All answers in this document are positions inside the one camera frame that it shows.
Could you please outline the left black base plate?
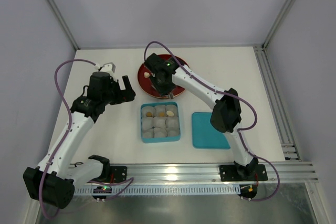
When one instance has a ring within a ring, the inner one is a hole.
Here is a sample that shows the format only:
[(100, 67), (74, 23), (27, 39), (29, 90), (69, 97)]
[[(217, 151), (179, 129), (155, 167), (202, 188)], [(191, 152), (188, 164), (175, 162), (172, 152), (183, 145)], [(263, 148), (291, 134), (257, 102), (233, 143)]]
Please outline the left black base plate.
[(121, 183), (127, 179), (126, 166), (110, 166), (110, 175), (108, 177), (108, 182), (110, 183)]

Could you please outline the cream oval chocolate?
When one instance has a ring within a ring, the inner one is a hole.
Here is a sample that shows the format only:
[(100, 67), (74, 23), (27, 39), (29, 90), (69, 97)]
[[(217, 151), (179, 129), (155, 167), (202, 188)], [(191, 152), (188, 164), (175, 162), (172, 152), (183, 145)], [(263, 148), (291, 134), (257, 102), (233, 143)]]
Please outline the cream oval chocolate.
[(174, 113), (172, 111), (167, 111), (166, 112), (166, 115), (169, 116), (169, 117), (173, 117), (174, 116)]

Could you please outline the left aluminium frame post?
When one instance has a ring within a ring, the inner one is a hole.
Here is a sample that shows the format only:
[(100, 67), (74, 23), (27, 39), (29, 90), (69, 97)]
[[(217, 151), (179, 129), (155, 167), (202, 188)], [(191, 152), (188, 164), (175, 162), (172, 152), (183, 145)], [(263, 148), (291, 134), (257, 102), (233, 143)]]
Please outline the left aluminium frame post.
[(66, 20), (64, 19), (60, 9), (57, 6), (57, 3), (55, 2), (55, 0), (46, 0), (51, 12), (53, 13), (56, 21), (58, 22), (59, 26), (61, 27), (61, 29), (63, 30), (65, 36), (67, 37), (68, 41), (70, 42), (70, 44), (72, 45), (73, 49), (75, 51), (79, 50), (80, 47), (78, 46), (72, 32), (70, 31), (70, 28), (66, 22)]

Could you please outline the metal tongs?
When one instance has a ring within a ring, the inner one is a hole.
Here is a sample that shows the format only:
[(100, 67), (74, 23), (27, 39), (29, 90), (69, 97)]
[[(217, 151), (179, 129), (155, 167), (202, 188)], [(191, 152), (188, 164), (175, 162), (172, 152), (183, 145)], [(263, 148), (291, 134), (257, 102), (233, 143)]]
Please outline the metal tongs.
[(168, 99), (173, 99), (174, 95), (173, 92), (169, 93), (168, 95), (160, 95), (161, 97), (167, 97)]

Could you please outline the aluminium frame post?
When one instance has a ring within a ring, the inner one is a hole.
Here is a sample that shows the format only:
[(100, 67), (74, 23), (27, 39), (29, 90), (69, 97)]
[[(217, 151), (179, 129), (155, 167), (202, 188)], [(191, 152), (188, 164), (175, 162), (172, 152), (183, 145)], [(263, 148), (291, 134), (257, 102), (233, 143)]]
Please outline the aluminium frame post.
[(61, 29), (63, 30), (65, 36), (67, 37), (68, 41), (70, 42), (70, 44), (72, 45), (73, 49), (75, 51), (79, 50), (80, 47), (78, 46), (72, 32), (70, 31), (70, 28), (66, 22), (66, 20), (64, 19), (60, 9), (57, 6), (57, 3), (55, 2), (55, 0), (46, 0), (51, 12), (53, 13), (56, 21), (58, 22), (59, 26), (61, 27)]
[(278, 31), (281, 24), (284, 22), (285, 18), (289, 14), (289, 12), (290, 12), (292, 6), (294, 5), (295, 1), (296, 0), (285, 0), (284, 1), (276, 19), (275, 19), (275, 21), (273, 22), (265, 40), (264, 40), (264, 42), (261, 46), (263, 50), (266, 50), (268, 48), (268, 46), (270, 45), (272, 39), (274, 38), (276, 32)]

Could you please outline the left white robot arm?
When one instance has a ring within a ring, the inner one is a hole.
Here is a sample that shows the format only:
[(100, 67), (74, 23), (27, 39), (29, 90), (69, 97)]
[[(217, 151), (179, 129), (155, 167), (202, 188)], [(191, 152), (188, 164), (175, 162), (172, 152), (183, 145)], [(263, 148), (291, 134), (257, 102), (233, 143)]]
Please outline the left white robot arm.
[(64, 209), (71, 202), (75, 189), (91, 180), (110, 180), (108, 158), (91, 155), (77, 168), (69, 169), (69, 165), (106, 106), (134, 100), (135, 92), (128, 76), (123, 76), (122, 80), (124, 89), (107, 72), (94, 72), (90, 76), (87, 94), (74, 100), (69, 112), (70, 119), (61, 136), (37, 167), (28, 167), (23, 173), (32, 199)]

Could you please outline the right aluminium frame post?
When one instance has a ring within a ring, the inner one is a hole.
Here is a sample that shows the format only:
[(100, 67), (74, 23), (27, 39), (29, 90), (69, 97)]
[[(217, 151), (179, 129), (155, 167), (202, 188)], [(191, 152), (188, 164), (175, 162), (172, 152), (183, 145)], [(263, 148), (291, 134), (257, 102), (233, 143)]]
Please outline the right aluminium frame post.
[(274, 38), (276, 32), (278, 31), (281, 24), (284, 22), (285, 18), (289, 14), (289, 12), (290, 12), (292, 6), (294, 5), (295, 1), (296, 0), (285, 0), (284, 1), (276, 19), (275, 19), (275, 21), (273, 22), (265, 40), (264, 40), (264, 42), (261, 46), (263, 50), (266, 50), (268, 48), (268, 46), (270, 45), (272, 39)]

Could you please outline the teal box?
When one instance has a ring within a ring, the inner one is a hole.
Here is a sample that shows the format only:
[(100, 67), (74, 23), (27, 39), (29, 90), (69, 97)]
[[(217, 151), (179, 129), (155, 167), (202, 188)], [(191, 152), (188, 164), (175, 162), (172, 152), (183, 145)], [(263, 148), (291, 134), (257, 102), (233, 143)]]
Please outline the teal box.
[(140, 107), (140, 135), (144, 143), (176, 142), (181, 138), (178, 105), (147, 103)]

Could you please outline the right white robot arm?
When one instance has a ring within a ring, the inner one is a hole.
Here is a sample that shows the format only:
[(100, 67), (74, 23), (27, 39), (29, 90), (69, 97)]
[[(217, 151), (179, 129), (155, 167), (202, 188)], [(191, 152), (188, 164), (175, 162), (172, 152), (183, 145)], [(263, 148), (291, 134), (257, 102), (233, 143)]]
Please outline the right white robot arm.
[(163, 60), (157, 54), (151, 54), (145, 59), (144, 65), (151, 72), (149, 79), (160, 95), (167, 95), (180, 86), (209, 106), (212, 110), (210, 123), (227, 139), (238, 176), (243, 180), (254, 176), (258, 159), (249, 151), (244, 141), (242, 131), (245, 129), (241, 126), (240, 106), (243, 99), (238, 96), (237, 91), (233, 88), (219, 90), (174, 56)]

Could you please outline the red round tray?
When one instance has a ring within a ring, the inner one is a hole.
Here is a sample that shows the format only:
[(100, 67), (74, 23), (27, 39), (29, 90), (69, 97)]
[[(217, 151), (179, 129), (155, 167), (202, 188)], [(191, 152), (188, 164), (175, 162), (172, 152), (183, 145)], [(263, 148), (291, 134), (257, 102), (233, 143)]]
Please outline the red round tray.
[[(171, 58), (171, 56), (169, 54), (159, 54), (158, 55), (162, 60), (166, 61), (169, 60), (169, 58)], [(189, 67), (189, 65), (180, 57), (176, 56), (176, 58), (184, 65), (187, 65)], [(137, 74), (137, 79), (138, 79), (138, 83), (139, 86), (141, 87), (141, 89), (147, 93), (149, 96), (152, 96), (154, 98), (158, 98), (158, 99), (170, 99), (168, 95), (166, 96), (160, 96), (159, 93), (156, 91), (156, 89), (154, 88), (154, 86), (152, 85), (152, 82), (150, 81), (149, 77), (145, 77), (145, 73), (149, 73), (151, 74), (151, 71), (143, 64), (140, 65), (139, 70), (138, 70), (138, 74)], [(173, 91), (173, 95), (174, 97), (179, 96), (181, 93), (183, 93), (185, 91), (184, 88), (177, 86)]]

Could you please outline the aluminium rail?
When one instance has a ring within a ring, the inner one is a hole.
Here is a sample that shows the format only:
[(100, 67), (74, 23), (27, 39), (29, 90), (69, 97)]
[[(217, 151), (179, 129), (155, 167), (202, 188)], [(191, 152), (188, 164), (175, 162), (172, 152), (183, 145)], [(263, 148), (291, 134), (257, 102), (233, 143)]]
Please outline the aluminium rail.
[[(264, 173), (268, 176), (268, 183), (277, 181), (279, 174), (282, 183), (318, 182), (318, 175), (311, 162), (274, 162), (265, 165)], [(126, 171), (122, 174), (126, 178), (133, 177), (137, 183), (176, 182), (176, 183), (211, 183), (220, 182), (224, 172), (220, 170), (220, 163), (190, 163), (190, 164), (125, 164)]]

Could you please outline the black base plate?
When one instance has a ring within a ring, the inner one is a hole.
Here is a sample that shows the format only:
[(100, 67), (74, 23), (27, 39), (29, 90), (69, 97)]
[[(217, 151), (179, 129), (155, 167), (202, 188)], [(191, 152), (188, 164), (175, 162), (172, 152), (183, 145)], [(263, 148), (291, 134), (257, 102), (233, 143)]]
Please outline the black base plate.
[(108, 182), (110, 183), (121, 183), (127, 179), (126, 166), (110, 166), (110, 175), (108, 177)]
[(244, 181), (267, 181), (268, 175), (265, 165), (257, 164), (255, 168), (249, 169), (240, 165), (221, 165), (219, 175), (222, 182), (244, 182)]

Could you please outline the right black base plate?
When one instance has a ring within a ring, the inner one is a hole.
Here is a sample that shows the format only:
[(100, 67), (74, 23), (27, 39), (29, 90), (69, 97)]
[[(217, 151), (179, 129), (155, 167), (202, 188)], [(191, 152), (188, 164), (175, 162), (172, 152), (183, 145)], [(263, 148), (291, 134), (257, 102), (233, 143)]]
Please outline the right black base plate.
[(268, 175), (265, 165), (257, 164), (255, 168), (249, 169), (240, 165), (221, 165), (219, 175), (222, 182), (244, 182), (244, 181), (267, 181)]

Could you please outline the teal box lid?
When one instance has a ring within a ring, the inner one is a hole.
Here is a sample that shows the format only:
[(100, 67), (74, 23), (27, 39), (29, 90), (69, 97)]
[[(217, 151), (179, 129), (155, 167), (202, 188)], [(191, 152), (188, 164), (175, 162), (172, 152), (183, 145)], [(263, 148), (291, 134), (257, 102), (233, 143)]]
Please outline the teal box lid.
[(230, 149), (223, 133), (211, 125), (211, 113), (209, 112), (194, 112), (192, 114), (192, 143), (198, 149)]

